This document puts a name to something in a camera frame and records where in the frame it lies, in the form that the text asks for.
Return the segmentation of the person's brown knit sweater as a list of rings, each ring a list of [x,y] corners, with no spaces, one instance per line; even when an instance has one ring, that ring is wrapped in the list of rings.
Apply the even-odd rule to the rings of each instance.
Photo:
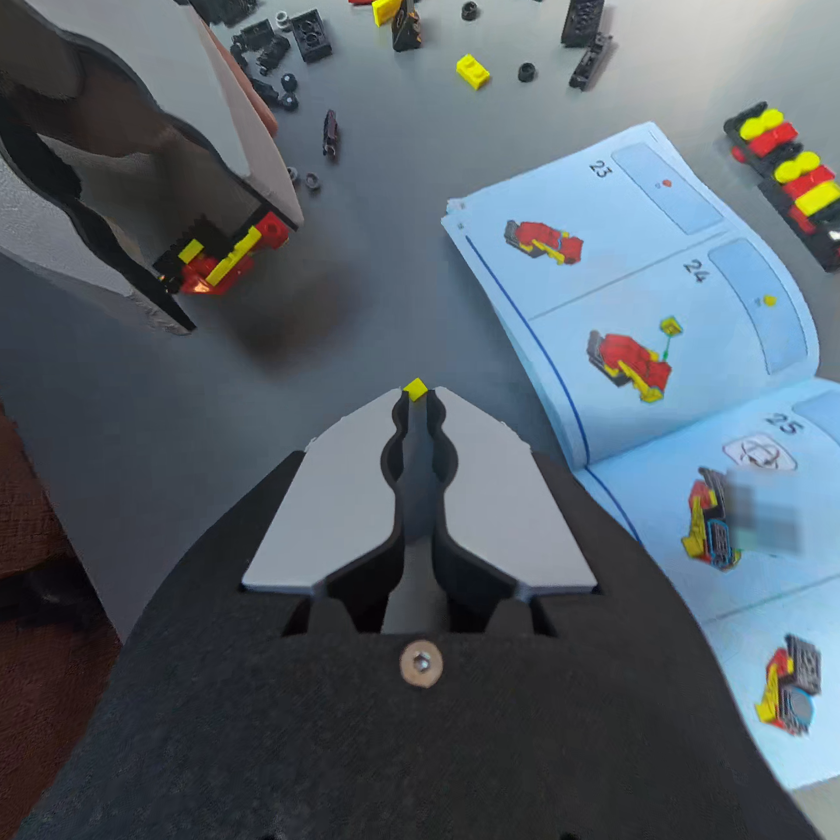
[[[88,727],[121,651],[16,424],[1,420],[1,837]]]

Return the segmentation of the red yellow black brick assembly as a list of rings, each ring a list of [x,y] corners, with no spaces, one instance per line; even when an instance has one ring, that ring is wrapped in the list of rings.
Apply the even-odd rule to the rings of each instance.
[[[289,227],[265,207],[248,216],[232,234],[202,215],[152,267],[172,295],[221,296],[253,270],[257,255],[278,250],[289,236]]]

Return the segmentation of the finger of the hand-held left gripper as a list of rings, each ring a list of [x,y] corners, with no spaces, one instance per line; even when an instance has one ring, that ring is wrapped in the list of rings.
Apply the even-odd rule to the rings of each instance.
[[[160,191],[147,154],[111,157],[35,126],[2,99],[2,256],[122,322],[174,335],[196,325],[153,268]]]
[[[202,215],[227,234],[262,206],[303,224],[275,138],[203,25],[185,2],[2,2],[2,95],[54,138],[149,155],[159,253]]]

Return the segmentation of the scattered pile of small bricks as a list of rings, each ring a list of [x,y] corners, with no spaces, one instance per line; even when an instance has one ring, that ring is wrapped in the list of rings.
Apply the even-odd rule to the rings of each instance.
[[[432,204],[594,144],[614,118],[599,76],[570,86],[571,2],[257,2],[217,35],[278,122],[296,195]],[[456,73],[471,54],[490,81]]]

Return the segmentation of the blue instruction booklet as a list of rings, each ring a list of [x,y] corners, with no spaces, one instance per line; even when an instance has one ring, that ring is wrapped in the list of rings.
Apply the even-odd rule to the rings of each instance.
[[[573,474],[790,790],[838,776],[838,384],[782,260],[651,122],[448,203]]]

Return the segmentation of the grey desk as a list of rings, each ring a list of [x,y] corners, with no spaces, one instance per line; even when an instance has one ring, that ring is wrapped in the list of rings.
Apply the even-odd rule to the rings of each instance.
[[[291,481],[283,455],[329,402],[373,395],[422,349],[456,382],[512,352],[489,306],[421,236],[395,174],[313,226],[279,303],[299,383],[270,397],[209,332],[109,323],[69,292],[8,292],[2,399],[126,642],[85,734],[17,838],[819,838],[772,778],[665,577],[570,471],[538,458],[603,591],[517,604],[502,632],[433,633],[444,669],[409,685],[408,639],[314,619],[237,574]],[[316,633],[287,633],[309,613]]]

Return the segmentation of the person's left hand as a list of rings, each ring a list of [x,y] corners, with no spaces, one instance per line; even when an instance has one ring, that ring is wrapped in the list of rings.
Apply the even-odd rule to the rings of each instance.
[[[259,116],[260,121],[266,127],[269,135],[274,138],[277,135],[278,125],[277,120],[272,113],[272,111],[268,108],[266,103],[262,100],[259,96],[257,91],[254,89],[253,85],[251,84],[251,79],[246,73],[242,70],[242,68],[237,63],[236,59],[233,55],[229,52],[229,50],[219,41],[219,39],[215,36],[214,32],[208,27],[206,24],[203,25],[207,34],[213,41],[217,51],[220,53],[221,57],[226,62],[228,68],[234,74],[239,86],[242,88],[244,94],[248,98],[248,101],[256,111]]]

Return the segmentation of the striped red yellow brick model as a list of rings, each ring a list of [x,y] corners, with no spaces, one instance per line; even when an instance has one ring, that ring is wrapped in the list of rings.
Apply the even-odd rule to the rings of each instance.
[[[829,274],[839,271],[838,174],[807,150],[794,125],[759,101],[723,123],[731,156],[759,178],[758,188]]]

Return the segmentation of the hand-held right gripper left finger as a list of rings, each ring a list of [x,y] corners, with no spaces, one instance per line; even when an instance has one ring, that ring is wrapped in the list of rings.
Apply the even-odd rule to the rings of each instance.
[[[392,389],[343,416],[306,447],[244,573],[250,592],[385,596],[402,575],[403,472],[408,394]]]

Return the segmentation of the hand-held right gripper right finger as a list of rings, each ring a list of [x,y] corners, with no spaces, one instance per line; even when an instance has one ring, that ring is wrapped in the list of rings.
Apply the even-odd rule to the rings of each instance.
[[[596,578],[529,444],[439,386],[426,395],[439,482],[437,583],[452,601],[589,594]]]

